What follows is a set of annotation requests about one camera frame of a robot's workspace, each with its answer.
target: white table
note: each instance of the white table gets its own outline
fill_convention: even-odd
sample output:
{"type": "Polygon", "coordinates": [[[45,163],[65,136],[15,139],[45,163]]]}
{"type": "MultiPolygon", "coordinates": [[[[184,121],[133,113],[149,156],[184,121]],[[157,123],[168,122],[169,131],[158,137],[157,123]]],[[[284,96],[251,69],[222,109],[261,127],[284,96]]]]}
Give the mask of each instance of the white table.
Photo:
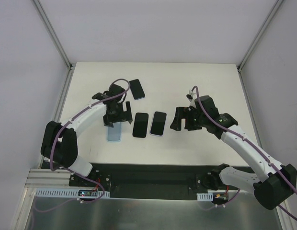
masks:
{"type": "MultiPolygon", "coordinates": [[[[211,96],[219,112],[231,114],[255,141],[235,65],[79,62],[69,87],[61,120],[76,114],[94,94],[107,90],[118,78],[129,81],[139,79],[142,84],[146,97],[135,101],[129,92],[126,101],[131,103],[133,118],[137,112],[149,114],[147,137],[134,138],[134,123],[130,125],[124,122],[121,142],[107,142],[107,127],[103,126],[103,119],[100,118],[79,137],[79,155],[94,163],[247,165],[235,151],[206,129],[179,132],[170,129],[175,108],[189,106],[185,95],[197,85],[201,95],[211,96]],[[155,111],[167,113],[163,137],[149,134],[155,111]]],[[[118,84],[126,88],[125,82],[118,84]]]]}

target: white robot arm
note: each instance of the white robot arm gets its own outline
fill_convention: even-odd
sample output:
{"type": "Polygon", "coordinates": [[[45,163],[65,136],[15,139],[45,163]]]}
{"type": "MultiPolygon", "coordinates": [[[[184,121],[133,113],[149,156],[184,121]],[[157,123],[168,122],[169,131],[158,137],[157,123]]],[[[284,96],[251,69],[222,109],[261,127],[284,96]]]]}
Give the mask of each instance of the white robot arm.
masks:
{"type": "Polygon", "coordinates": [[[125,98],[120,101],[125,93],[125,89],[112,84],[108,91],[94,95],[89,105],[83,110],[63,121],[64,125],[55,121],[49,122],[46,125],[41,154],[49,158],[52,163],[55,162],[84,177],[95,180],[96,170],[94,167],[78,155],[77,138],[101,117],[103,117],[104,125],[109,127],[113,127],[115,122],[128,121],[131,124],[130,102],[126,102],[126,111],[123,111],[125,98]]]}
{"type": "Polygon", "coordinates": [[[218,139],[232,147],[254,171],[254,173],[247,173],[222,164],[201,180],[203,186],[213,190],[217,190],[222,185],[240,188],[253,193],[256,199],[267,209],[274,209],[294,193],[274,168],[280,170],[295,187],[297,171],[291,164],[284,166],[251,141],[231,115],[219,114],[211,97],[200,97],[201,105],[191,91],[189,91],[187,98],[190,101],[190,106],[176,108],[175,118],[170,128],[176,131],[181,130],[181,119],[185,119],[185,129],[187,130],[198,130],[205,127],[209,133],[214,134],[218,139]]]}

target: purple cable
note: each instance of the purple cable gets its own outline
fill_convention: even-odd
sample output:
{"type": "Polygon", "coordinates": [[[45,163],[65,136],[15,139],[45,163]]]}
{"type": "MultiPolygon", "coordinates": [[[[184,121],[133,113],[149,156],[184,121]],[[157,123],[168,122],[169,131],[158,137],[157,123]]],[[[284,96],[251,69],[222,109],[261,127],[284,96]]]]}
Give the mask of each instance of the purple cable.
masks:
{"type": "MultiPolygon", "coordinates": [[[[232,133],[234,134],[235,136],[241,138],[242,140],[244,140],[245,142],[247,142],[249,145],[251,145],[264,159],[266,162],[268,162],[271,167],[283,178],[283,180],[287,183],[287,185],[295,192],[295,194],[297,195],[297,189],[290,183],[290,181],[287,180],[287,178],[283,175],[283,173],[273,164],[271,163],[270,159],[255,145],[253,144],[250,140],[248,140],[247,138],[244,138],[243,135],[233,131],[233,130],[230,130],[228,128],[225,128],[224,126],[220,125],[219,123],[217,123],[216,121],[214,121],[211,116],[209,116],[209,114],[206,112],[206,110],[204,109],[203,105],[202,105],[202,102],[201,102],[201,99],[200,99],[200,93],[199,93],[199,90],[198,90],[198,87],[197,86],[194,86],[192,88],[192,91],[193,90],[196,90],[196,97],[197,97],[197,100],[198,100],[198,103],[202,109],[202,111],[204,112],[204,114],[206,115],[206,117],[214,124],[216,125],[217,127],[229,132],[229,133],[232,133]]],[[[281,205],[279,205],[279,207],[285,212],[287,213],[289,216],[291,216],[293,219],[295,219],[297,221],[297,218],[295,216],[293,216],[290,212],[288,212],[284,207],[282,207],[281,205]]]]}
{"type": "MultiPolygon", "coordinates": [[[[82,175],[80,175],[80,174],[78,174],[78,173],[76,173],[76,172],[73,172],[71,169],[66,169],[66,168],[64,168],[64,169],[65,169],[65,170],[68,170],[68,171],[71,172],[71,173],[74,173],[75,175],[81,177],[81,178],[84,179],[84,180],[87,180],[87,181],[89,181],[89,182],[92,182],[92,183],[97,184],[97,185],[102,189],[103,193],[102,193],[99,197],[95,198],[94,200],[92,200],[92,201],[84,201],[84,200],[83,200],[83,202],[84,202],[85,204],[90,204],[90,203],[96,202],[96,201],[98,201],[99,199],[101,199],[101,198],[105,195],[105,189],[104,189],[104,187],[103,187],[100,183],[98,183],[97,181],[91,180],[91,179],[89,179],[89,178],[87,178],[87,177],[84,177],[84,176],[82,176],[82,175]]],[[[69,202],[72,201],[72,200],[77,200],[77,198],[72,198],[72,199],[66,200],[65,202],[61,203],[60,205],[57,205],[57,206],[52,207],[52,208],[47,209],[47,210],[39,210],[39,209],[37,209],[37,207],[36,207],[36,200],[35,200],[35,202],[34,202],[34,210],[37,211],[37,212],[41,212],[41,213],[50,212],[50,211],[52,211],[52,210],[55,210],[55,209],[57,209],[57,208],[59,208],[59,207],[65,205],[66,203],[69,203],[69,202]]]]}
{"type": "MultiPolygon", "coordinates": [[[[130,83],[129,83],[129,81],[127,81],[126,79],[117,79],[117,80],[115,80],[113,83],[111,83],[110,87],[111,87],[114,83],[116,83],[117,81],[121,81],[121,80],[122,80],[122,81],[126,81],[126,82],[128,83],[128,88],[127,88],[124,92],[122,92],[122,93],[120,93],[120,94],[118,94],[118,95],[116,95],[116,96],[108,97],[108,98],[106,98],[106,99],[103,99],[103,100],[100,100],[100,101],[98,101],[98,102],[95,102],[95,103],[93,103],[93,104],[91,105],[91,107],[92,107],[92,106],[95,106],[95,105],[97,105],[97,104],[99,104],[99,103],[103,103],[103,102],[105,102],[105,101],[109,101],[109,100],[112,100],[112,99],[114,99],[114,98],[120,97],[120,96],[124,95],[125,93],[127,93],[127,91],[130,89],[130,83]]],[[[86,108],[84,108],[83,110],[81,110],[81,111],[80,111],[79,113],[77,113],[74,117],[72,117],[71,121],[74,121],[77,117],[79,117],[81,114],[83,114],[84,112],[86,112],[88,109],[90,109],[89,106],[86,107],[86,108]]],[[[54,139],[54,142],[53,142],[53,145],[52,145],[52,149],[51,149],[51,154],[50,154],[50,169],[51,169],[52,171],[55,171],[55,170],[56,170],[56,169],[53,167],[53,157],[54,157],[54,151],[55,151],[55,147],[56,147],[56,144],[57,144],[57,140],[58,140],[60,134],[62,133],[62,131],[63,131],[69,124],[71,124],[70,121],[68,121],[65,125],[63,125],[62,128],[58,131],[58,133],[57,133],[56,136],[55,136],[55,139],[54,139]]],[[[68,171],[71,172],[71,173],[74,173],[75,175],[77,175],[78,177],[81,177],[81,178],[84,179],[84,180],[87,180],[87,181],[89,181],[89,182],[92,182],[92,183],[94,183],[94,184],[97,184],[97,185],[102,189],[103,193],[102,193],[99,197],[97,197],[96,199],[94,199],[94,200],[92,200],[92,201],[83,201],[85,204],[90,204],[90,203],[96,202],[97,200],[101,199],[101,198],[105,195],[105,189],[104,189],[104,187],[103,187],[100,183],[98,183],[97,181],[94,181],[94,180],[91,180],[91,179],[89,179],[89,178],[87,178],[87,177],[85,177],[85,176],[82,176],[82,175],[80,175],[80,174],[78,174],[78,173],[72,171],[71,169],[67,169],[67,168],[64,168],[64,169],[65,169],[65,170],[68,170],[68,171]]],[[[37,209],[37,207],[36,207],[36,201],[37,201],[37,200],[35,199],[34,204],[33,204],[33,209],[34,209],[36,212],[46,213],[46,212],[50,212],[50,211],[52,211],[52,210],[55,210],[55,209],[57,209],[57,208],[59,208],[59,207],[65,205],[66,203],[71,202],[72,200],[77,200],[77,199],[72,198],[72,199],[66,200],[66,201],[63,202],[62,204],[57,205],[57,206],[55,206],[55,207],[52,207],[52,208],[50,208],[50,209],[47,209],[47,210],[39,210],[39,209],[37,209]]],[[[34,214],[32,214],[32,225],[31,225],[31,229],[33,229],[33,227],[34,227],[34,214]]]]}
{"type": "MultiPolygon", "coordinates": [[[[116,95],[116,96],[108,97],[108,98],[106,98],[106,99],[103,99],[103,100],[100,100],[100,101],[98,101],[98,102],[95,102],[95,103],[93,103],[93,104],[91,105],[91,107],[92,107],[92,106],[95,106],[95,105],[97,105],[97,104],[100,104],[100,103],[103,103],[103,102],[112,100],[112,99],[114,99],[114,98],[120,97],[120,96],[124,95],[125,93],[127,93],[127,91],[130,89],[130,84],[129,84],[129,81],[128,81],[128,80],[123,79],[123,78],[117,79],[117,80],[115,80],[114,82],[112,82],[111,85],[109,86],[109,88],[110,88],[113,84],[115,84],[117,81],[121,81],[121,80],[122,80],[122,81],[126,81],[126,82],[128,83],[128,88],[127,88],[124,92],[119,93],[119,94],[116,95]]],[[[88,109],[90,109],[89,106],[86,107],[86,108],[84,108],[83,110],[81,110],[79,113],[77,113],[75,116],[72,117],[71,121],[74,121],[77,117],[79,117],[80,115],[82,115],[82,114],[83,114],[84,112],[86,112],[88,109]]],[[[69,124],[71,124],[70,121],[68,121],[65,125],[63,125],[62,128],[58,131],[58,133],[57,133],[56,136],[55,136],[55,139],[54,139],[54,142],[53,142],[53,145],[52,145],[52,149],[51,149],[50,158],[49,158],[49,168],[50,168],[52,171],[55,171],[55,170],[56,170],[56,169],[54,168],[54,166],[53,166],[53,158],[54,158],[54,152],[55,152],[55,147],[56,147],[56,144],[57,144],[57,140],[58,140],[60,134],[62,133],[62,131],[63,131],[69,124]]]]}
{"type": "Polygon", "coordinates": [[[216,207],[226,207],[230,202],[232,202],[234,199],[236,199],[237,198],[237,196],[238,196],[238,194],[239,194],[239,192],[241,191],[241,189],[238,189],[238,191],[236,192],[236,194],[228,201],[228,202],[226,202],[225,204],[224,204],[224,206],[223,205],[217,205],[217,206],[212,206],[212,207],[209,207],[209,208],[207,208],[207,209],[205,209],[205,208],[202,208],[202,207],[200,207],[203,211],[209,211],[209,210],[212,210],[212,209],[214,209],[214,208],[216,208],[216,207]]]}

